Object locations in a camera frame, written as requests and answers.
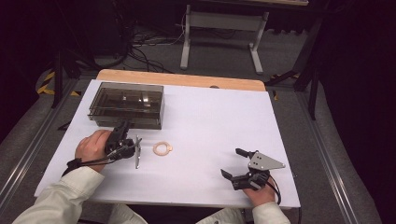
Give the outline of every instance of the table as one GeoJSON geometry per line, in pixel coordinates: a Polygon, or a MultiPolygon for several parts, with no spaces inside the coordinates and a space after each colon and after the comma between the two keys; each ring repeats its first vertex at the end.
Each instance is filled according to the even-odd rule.
{"type": "MultiPolygon", "coordinates": [[[[267,4],[280,4],[290,6],[307,6],[307,0],[252,0],[251,2],[260,2],[267,4]]],[[[217,28],[217,29],[233,29],[243,31],[255,31],[255,40],[248,45],[250,55],[256,69],[256,73],[263,74],[262,63],[260,62],[257,48],[262,40],[262,33],[265,24],[268,21],[268,11],[264,11],[262,16],[242,16],[231,14],[197,12],[191,10],[191,5],[187,5],[186,24],[184,31],[184,44],[181,54],[180,68],[187,69],[190,54],[190,29],[191,27],[217,28]]]]}
{"type": "Polygon", "coordinates": [[[163,85],[163,129],[129,131],[129,137],[138,134],[143,138],[140,168],[136,170],[131,159],[107,165],[102,172],[105,181],[92,195],[92,201],[250,207],[246,195],[233,190],[220,173],[220,169],[233,175],[248,171],[248,160],[234,152],[241,147],[248,151],[259,149],[286,164],[286,168],[272,171],[283,195],[281,206],[300,207],[274,111],[262,82],[115,70],[102,70],[97,80],[91,82],[35,195],[59,180],[66,168],[59,164],[73,159],[79,140],[100,129],[87,115],[100,83],[110,80],[163,85]],[[204,88],[210,86],[222,89],[204,88]],[[159,157],[151,149],[163,140],[174,150],[159,157]]]}

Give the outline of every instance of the person's left hand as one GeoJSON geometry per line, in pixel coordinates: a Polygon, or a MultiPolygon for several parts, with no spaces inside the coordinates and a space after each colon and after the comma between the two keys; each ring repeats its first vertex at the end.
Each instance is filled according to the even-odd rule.
{"type": "MultiPolygon", "coordinates": [[[[102,159],[106,156],[105,146],[107,138],[110,136],[111,131],[98,130],[91,136],[83,138],[76,148],[76,158],[81,158],[81,161],[94,161],[102,159]]],[[[90,165],[90,167],[100,173],[105,165],[90,165]]]]}

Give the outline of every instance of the metal bar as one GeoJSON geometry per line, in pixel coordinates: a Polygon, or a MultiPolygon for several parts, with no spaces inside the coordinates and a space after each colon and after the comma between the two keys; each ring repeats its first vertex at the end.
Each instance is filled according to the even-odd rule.
{"type": "Polygon", "coordinates": [[[355,212],[353,211],[352,205],[350,204],[344,182],[340,174],[338,173],[337,167],[335,166],[331,155],[329,154],[326,146],[323,143],[323,139],[321,137],[318,125],[313,120],[311,120],[310,114],[307,111],[307,100],[304,94],[301,92],[296,92],[296,96],[300,107],[304,111],[304,116],[309,124],[309,128],[316,140],[320,160],[323,164],[326,175],[329,178],[330,184],[332,186],[332,191],[334,193],[335,199],[338,202],[338,205],[340,206],[340,210],[344,217],[344,220],[346,223],[358,224],[359,221],[355,212]]]}
{"type": "Polygon", "coordinates": [[[66,99],[68,98],[69,93],[73,90],[77,82],[78,81],[76,79],[71,79],[67,82],[64,88],[64,97],[59,102],[59,104],[55,108],[52,108],[51,111],[48,113],[43,124],[33,138],[32,143],[29,145],[28,148],[26,148],[26,151],[21,156],[20,161],[12,170],[10,176],[8,177],[7,183],[0,191],[0,216],[6,210],[9,201],[17,190],[19,184],[22,182],[23,177],[29,170],[30,165],[33,163],[35,156],[37,155],[38,151],[44,143],[44,139],[50,130],[52,122],[57,117],[66,99]]]}

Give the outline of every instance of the white paper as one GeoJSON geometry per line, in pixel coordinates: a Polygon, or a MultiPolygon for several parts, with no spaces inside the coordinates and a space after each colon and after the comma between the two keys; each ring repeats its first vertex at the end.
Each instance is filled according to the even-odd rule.
{"type": "MultiPolygon", "coordinates": [[[[89,107],[100,80],[88,87],[64,139],[37,187],[35,196],[58,182],[66,163],[74,159],[78,142],[98,127],[89,120],[89,107]]],[[[235,153],[240,147],[286,164],[271,175],[279,185],[283,207],[300,207],[289,161],[266,91],[235,91],[164,86],[165,108],[161,130],[131,129],[128,137],[143,138],[140,168],[134,157],[106,166],[105,181],[91,200],[106,203],[149,203],[211,207],[250,207],[242,190],[233,190],[220,169],[244,175],[249,159],[235,153]],[[172,147],[167,156],[153,153],[160,141],[172,147]]]]}

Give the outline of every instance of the table leg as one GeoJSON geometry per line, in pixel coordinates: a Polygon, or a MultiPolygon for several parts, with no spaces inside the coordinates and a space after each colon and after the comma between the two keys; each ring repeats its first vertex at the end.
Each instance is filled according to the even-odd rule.
{"type": "Polygon", "coordinates": [[[269,15],[268,12],[264,12],[264,15],[262,16],[262,20],[259,25],[259,29],[256,32],[256,40],[254,44],[253,43],[249,44],[251,58],[253,60],[254,67],[256,69],[256,73],[259,75],[262,75],[263,71],[262,71],[262,63],[260,62],[257,48],[259,47],[260,41],[262,40],[262,33],[264,32],[265,24],[268,21],[268,15],[269,15]]]}
{"type": "Polygon", "coordinates": [[[190,21],[191,21],[191,6],[187,5],[186,9],[186,26],[184,31],[184,45],[183,52],[181,53],[180,68],[186,70],[189,65],[190,54],[190,21]]]}

